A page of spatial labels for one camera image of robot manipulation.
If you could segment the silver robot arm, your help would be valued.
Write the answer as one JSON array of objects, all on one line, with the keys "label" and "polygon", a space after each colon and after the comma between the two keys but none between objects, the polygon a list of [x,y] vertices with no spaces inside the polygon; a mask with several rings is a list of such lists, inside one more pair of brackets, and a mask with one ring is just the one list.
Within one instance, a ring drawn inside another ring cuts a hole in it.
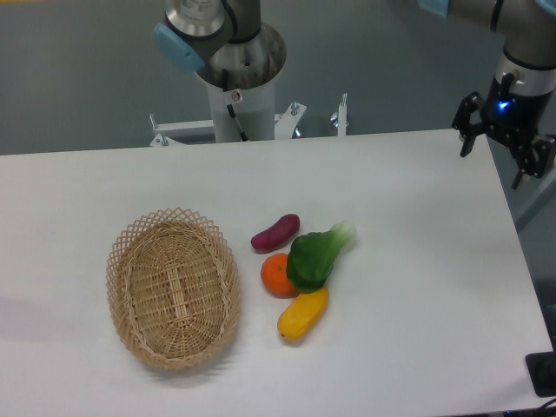
[{"label": "silver robot arm", "polygon": [[356,133],[453,127],[505,147],[517,177],[552,167],[539,123],[555,91],[552,1],[168,1],[156,47],[212,94],[223,142],[274,137],[250,126],[250,94],[299,70],[307,93],[333,75],[356,98]]}]

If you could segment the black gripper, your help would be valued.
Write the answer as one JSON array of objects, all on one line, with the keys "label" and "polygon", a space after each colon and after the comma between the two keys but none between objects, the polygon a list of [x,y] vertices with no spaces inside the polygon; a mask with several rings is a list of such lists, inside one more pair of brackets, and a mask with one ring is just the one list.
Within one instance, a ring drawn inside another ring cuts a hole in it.
[{"label": "black gripper", "polygon": [[[468,156],[476,137],[485,132],[511,150],[518,166],[512,189],[519,187],[525,175],[542,178],[555,159],[555,135],[538,134],[540,118],[553,93],[523,92],[519,84],[515,72],[506,73],[500,80],[494,78],[486,101],[477,91],[465,96],[452,122],[462,141],[460,157]],[[472,123],[476,112],[480,120]]]}]

